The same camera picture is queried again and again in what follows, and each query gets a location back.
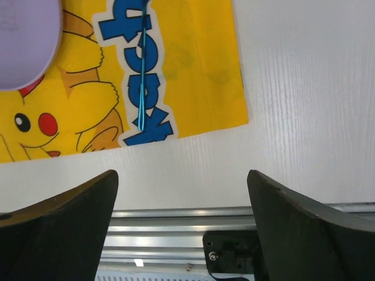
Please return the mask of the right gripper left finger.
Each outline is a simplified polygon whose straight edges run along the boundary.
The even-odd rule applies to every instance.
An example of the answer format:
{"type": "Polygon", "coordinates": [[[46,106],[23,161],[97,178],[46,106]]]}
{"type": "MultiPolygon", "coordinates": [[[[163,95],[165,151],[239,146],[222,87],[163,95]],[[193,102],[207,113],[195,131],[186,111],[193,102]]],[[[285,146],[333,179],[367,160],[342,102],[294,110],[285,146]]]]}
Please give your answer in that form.
{"type": "Polygon", "coordinates": [[[118,191],[108,170],[1,214],[1,280],[94,280],[118,191]]]}

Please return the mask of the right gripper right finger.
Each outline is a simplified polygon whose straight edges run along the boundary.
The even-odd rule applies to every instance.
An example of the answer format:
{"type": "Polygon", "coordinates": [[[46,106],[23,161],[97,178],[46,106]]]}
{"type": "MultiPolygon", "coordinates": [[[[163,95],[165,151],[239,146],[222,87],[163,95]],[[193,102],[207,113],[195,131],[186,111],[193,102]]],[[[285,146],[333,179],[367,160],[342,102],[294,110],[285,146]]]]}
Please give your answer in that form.
{"type": "Polygon", "coordinates": [[[248,193],[271,280],[374,280],[374,221],[250,170],[248,193]]]}

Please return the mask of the yellow pikachu cloth placemat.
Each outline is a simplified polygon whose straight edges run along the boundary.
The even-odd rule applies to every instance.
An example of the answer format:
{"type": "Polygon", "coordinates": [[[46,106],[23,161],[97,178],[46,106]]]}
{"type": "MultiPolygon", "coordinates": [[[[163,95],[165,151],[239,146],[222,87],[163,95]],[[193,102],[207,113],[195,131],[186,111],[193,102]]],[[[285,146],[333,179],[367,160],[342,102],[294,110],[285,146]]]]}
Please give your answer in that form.
{"type": "Polygon", "coordinates": [[[142,1],[61,1],[56,56],[1,91],[1,162],[98,152],[248,122],[231,1],[149,1],[145,130],[142,1]]]}

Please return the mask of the blue metallic spoon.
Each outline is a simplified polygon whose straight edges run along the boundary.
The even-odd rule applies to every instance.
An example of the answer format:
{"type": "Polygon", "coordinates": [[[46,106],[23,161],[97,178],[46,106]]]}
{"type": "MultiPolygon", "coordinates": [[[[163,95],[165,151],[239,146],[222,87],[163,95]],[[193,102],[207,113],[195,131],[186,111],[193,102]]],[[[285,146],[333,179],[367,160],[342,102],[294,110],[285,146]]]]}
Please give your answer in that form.
{"type": "Polygon", "coordinates": [[[145,130],[145,75],[146,75],[146,30],[147,30],[147,6],[148,0],[142,1],[142,29],[141,29],[141,80],[139,88],[139,107],[138,107],[138,129],[145,130]]]}

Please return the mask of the purple plastic plate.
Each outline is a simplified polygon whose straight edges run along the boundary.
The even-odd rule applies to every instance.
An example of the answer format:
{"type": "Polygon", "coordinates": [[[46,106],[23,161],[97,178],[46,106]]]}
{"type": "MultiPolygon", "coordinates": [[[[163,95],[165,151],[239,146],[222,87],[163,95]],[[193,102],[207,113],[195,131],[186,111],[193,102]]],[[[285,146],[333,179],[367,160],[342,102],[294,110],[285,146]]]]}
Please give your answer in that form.
{"type": "Polygon", "coordinates": [[[46,72],[62,25],[61,1],[1,1],[1,91],[26,87],[46,72]]]}

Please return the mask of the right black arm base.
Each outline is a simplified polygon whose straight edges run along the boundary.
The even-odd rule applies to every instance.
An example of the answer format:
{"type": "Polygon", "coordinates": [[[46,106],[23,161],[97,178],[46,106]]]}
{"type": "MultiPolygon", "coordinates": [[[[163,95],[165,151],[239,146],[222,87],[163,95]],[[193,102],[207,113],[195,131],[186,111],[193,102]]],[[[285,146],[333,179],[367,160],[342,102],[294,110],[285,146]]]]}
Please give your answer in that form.
{"type": "Polygon", "coordinates": [[[204,258],[208,273],[229,274],[228,280],[268,280],[260,239],[256,230],[207,231],[203,234],[204,258]]]}

